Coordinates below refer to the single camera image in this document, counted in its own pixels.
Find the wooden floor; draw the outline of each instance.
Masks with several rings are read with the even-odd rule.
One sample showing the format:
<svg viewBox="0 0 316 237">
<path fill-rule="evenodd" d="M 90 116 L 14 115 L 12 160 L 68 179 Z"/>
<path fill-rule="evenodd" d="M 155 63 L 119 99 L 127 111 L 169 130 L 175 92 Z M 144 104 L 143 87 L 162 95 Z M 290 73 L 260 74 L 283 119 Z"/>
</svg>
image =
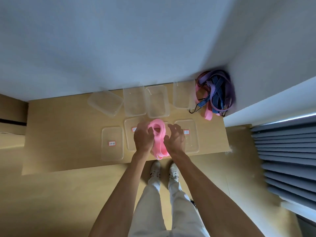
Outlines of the wooden floor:
<svg viewBox="0 0 316 237">
<path fill-rule="evenodd" d="M 279 207 L 269 193 L 261 161 L 247 127 L 227 128 L 232 151 L 192 157 L 221 190 L 229 195 L 268 237 L 301 237 L 296 217 Z M 23 148 L 0 149 L 1 236 L 87 236 L 99 211 L 113 191 L 126 164 L 21 176 Z M 171 228 L 168 167 L 161 160 L 162 212 Z M 149 178 L 146 163 L 137 200 Z M 183 190 L 190 196 L 180 176 Z"/>
</svg>

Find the shoe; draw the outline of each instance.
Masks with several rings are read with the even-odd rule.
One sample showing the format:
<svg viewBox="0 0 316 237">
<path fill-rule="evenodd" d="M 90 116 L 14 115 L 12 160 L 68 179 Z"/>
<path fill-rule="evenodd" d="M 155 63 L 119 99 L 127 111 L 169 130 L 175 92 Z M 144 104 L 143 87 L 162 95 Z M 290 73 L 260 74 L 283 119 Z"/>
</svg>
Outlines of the shoe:
<svg viewBox="0 0 316 237">
<path fill-rule="evenodd" d="M 150 178 L 160 179 L 160 162 L 159 160 L 154 161 L 150 168 Z"/>
<path fill-rule="evenodd" d="M 175 180 L 176 182 L 179 182 L 179 169 L 177 165 L 172 162 L 170 169 L 169 169 L 169 180 Z"/>
</svg>

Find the label sticker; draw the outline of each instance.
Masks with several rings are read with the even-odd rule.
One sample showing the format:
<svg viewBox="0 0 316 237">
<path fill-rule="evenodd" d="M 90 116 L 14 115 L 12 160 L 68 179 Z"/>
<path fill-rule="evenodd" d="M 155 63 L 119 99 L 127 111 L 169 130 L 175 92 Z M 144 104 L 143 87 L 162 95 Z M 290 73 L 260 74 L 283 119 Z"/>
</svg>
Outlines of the label sticker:
<svg viewBox="0 0 316 237">
<path fill-rule="evenodd" d="M 116 146 L 116 141 L 109 141 L 109 146 Z"/>
</svg>

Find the forearm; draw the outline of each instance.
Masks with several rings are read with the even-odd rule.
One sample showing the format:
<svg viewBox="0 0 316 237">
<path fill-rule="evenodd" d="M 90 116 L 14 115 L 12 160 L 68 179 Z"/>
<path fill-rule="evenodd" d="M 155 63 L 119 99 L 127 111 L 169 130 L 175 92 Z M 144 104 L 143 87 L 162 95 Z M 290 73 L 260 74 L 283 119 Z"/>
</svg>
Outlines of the forearm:
<svg viewBox="0 0 316 237">
<path fill-rule="evenodd" d="M 98 215 L 89 237 L 127 236 L 131 226 L 140 176 L 149 152 L 136 152 Z"/>
<path fill-rule="evenodd" d="M 211 236 L 263 236 L 242 209 L 212 183 L 185 153 L 174 153 L 171 157 L 187 183 Z"/>
</svg>

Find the hand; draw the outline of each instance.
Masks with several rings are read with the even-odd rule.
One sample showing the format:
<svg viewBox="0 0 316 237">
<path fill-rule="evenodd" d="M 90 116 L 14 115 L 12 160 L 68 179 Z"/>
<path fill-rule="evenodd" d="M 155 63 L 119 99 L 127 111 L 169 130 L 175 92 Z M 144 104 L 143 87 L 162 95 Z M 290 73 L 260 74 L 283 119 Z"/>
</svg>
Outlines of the hand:
<svg viewBox="0 0 316 237">
<path fill-rule="evenodd" d="M 164 144 L 167 148 L 169 155 L 172 157 L 173 154 L 184 152 L 185 148 L 185 136 L 181 127 L 177 124 L 168 124 L 171 130 L 171 136 L 165 135 Z"/>
<path fill-rule="evenodd" d="M 140 122 L 134 132 L 136 151 L 150 152 L 154 145 L 154 131 L 152 127 L 148 129 L 149 122 Z"/>
</svg>

